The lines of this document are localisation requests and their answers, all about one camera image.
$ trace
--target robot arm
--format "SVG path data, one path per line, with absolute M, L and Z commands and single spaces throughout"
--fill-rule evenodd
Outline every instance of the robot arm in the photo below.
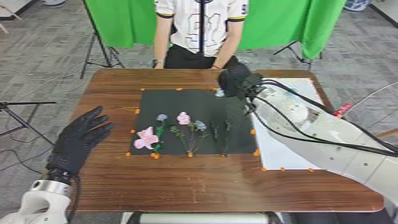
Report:
M 23 195 L 19 211 L 0 219 L 0 224 L 65 224 L 71 222 L 76 208 L 73 208 L 65 219 L 73 191 L 71 179 L 80 187 L 78 172 L 85 159 L 92 148 L 108 137 L 113 127 L 112 123 L 101 125 L 108 120 L 106 115 L 97 117 L 101 111 L 103 108 L 97 107 L 65 127 L 46 165 L 48 174 L 33 182 Z
M 243 65 L 224 71 L 225 96 L 247 101 L 272 137 L 327 171 L 362 183 L 398 204 L 398 148 Z

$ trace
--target tripod stand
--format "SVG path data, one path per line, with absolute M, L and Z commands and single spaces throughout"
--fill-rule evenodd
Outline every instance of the tripod stand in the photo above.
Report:
M 14 118 L 14 120 L 17 121 L 17 123 L 21 125 L 19 127 L 16 127 L 10 130 L 7 130 L 3 133 L 0 133 L 0 137 L 5 136 L 7 134 L 14 133 L 16 131 L 19 131 L 23 128 L 26 128 L 37 134 L 37 136 L 44 139 L 44 141 L 53 145 L 53 142 L 49 141 L 46 136 L 41 134 L 41 132 L 37 131 L 37 129 L 30 125 L 30 121 L 33 119 L 33 115 L 35 115 L 39 106 L 42 104 L 55 104 L 55 102 L 17 102 L 17 103 L 0 102 L 0 112 L 3 111 L 9 114 L 9 116 Z M 26 121 L 17 116 L 14 111 L 9 109 L 9 106 L 23 106 L 23 105 L 35 105 L 33 111 L 32 111 L 32 113 L 28 115 L 28 120 Z
M 113 68 L 117 65 L 121 65 L 121 67 L 124 68 L 124 65 L 121 63 L 119 56 L 117 56 L 119 52 L 117 52 L 113 47 L 105 47 L 105 44 L 103 44 L 103 39 L 101 39 L 101 36 L 99 36 L 99 32 L 97 32 L 96 23 L 94 23 L 94 20 L 92 20 L 92 15 L 90 15 L 90 10 L 89 10 L 89 6 L 87 6 L 85 0 L 83 0 L 83 7 L 85 7 L 87 14 L 89 14 L 94 34 L 92 34 L 92 37 L 90 37 L 90 44 L 89 44 L 89 51 L 87 51 L 87 56 L 85 56 L 85 62 L 83 62 L 83 69 L 81 69 L 80 79 L 83 79 L 87 65 L 99 65 L 105 68 Z M 92 51 L 92 45 L 94 45 L 94 41 L 96 40 L 97 40 L 97 44 L 99 44 L 99 47 L 101 47 L 105 64 L 97 64 L 96 62 L 90 62 L 90 51 Z
M 273 53 L 273 55 L 277 55 L 286 49 L 289 49 L 293 55 L 295 55 L 295 58 L 296 60 L 300 61 L 302 64 L 307 64 L 307 70 L 311 71 L 311 68 L 312 68 L 312 60 L 305 60 L 305 58 L 302 58 L 295 52 L 295 49 L 291 48 L 291 46 L 298 43 L 298 41 L 293 41 L 282 48 L 280 50 Z

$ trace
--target white flower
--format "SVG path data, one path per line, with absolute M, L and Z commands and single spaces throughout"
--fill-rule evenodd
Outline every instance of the white flower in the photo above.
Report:
M 167 115 L 165 114 L 160 114 L 158 115 L 158 118 L 156 118 L 156 121 L 163 121 L 167 119 Z
M 200 121 L 195 121 L 195 128 L 200 130 L 200 131 L 206 131 L 206 124 L 200 122 Z

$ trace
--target white shirt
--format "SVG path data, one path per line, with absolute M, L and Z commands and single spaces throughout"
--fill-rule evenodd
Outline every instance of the white shirt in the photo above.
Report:
M 170 43 L 192 53 L 199 51 L 199 17 L 200 0 L 154 0 L 156 14 L 163 18 L 174 17 L 174 33 Z M 204 56 L 215 57 L 227 38 L 227 21 L 245 20 L 248 0 L 204 0 Z

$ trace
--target green curtain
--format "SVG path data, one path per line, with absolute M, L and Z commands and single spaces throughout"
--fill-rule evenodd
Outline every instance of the green curtain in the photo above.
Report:
M 85 0 L 106 46 L 152 44 L 152 0 Z M 302 43 L 302 56 L 320 54 L 341 15 L 344 0 L 250 0 L 240 49 Z

